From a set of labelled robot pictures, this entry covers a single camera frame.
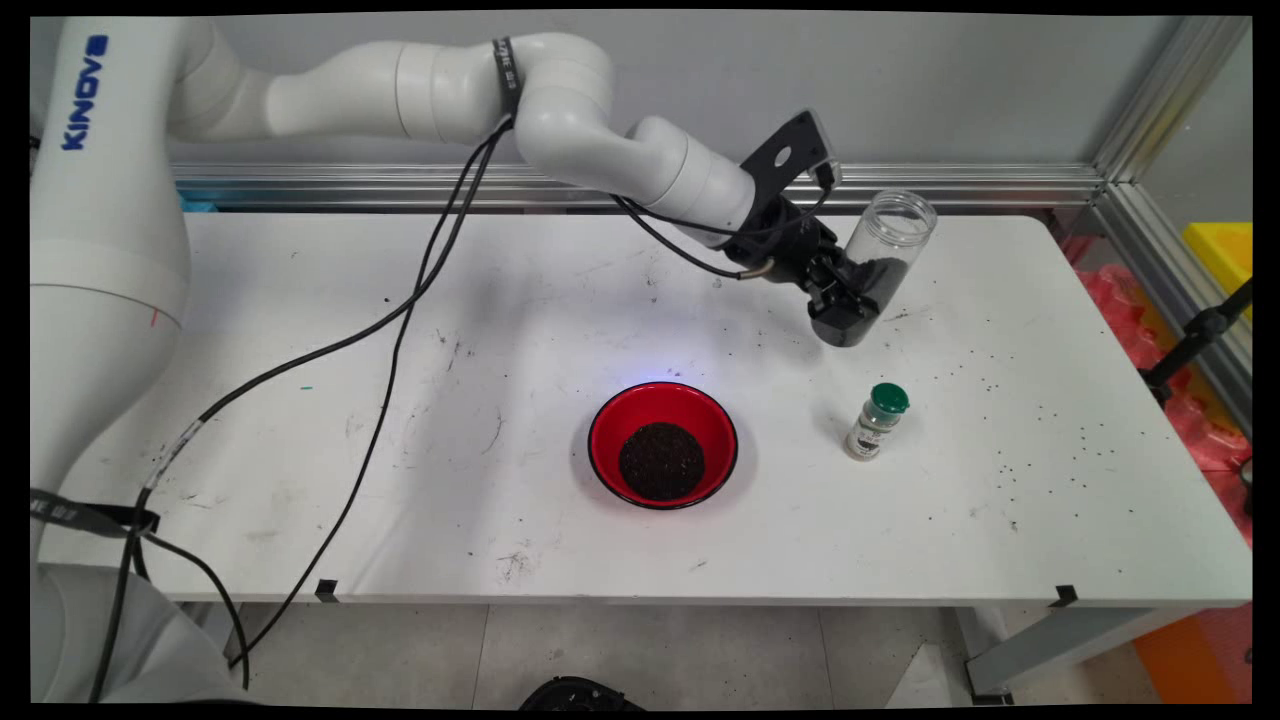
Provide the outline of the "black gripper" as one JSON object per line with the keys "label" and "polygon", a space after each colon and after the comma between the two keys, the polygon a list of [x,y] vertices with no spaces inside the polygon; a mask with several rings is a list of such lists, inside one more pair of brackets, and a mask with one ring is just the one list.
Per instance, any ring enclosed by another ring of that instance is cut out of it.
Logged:
{"label": "black gripper", "polygon": [[859,345],[883,311],[883,270],[851,260],[831,228],[783,196],[764,205],[723,254],[751,272],[765,268],[769,282],[805,290],[812,329],[833,347]]}

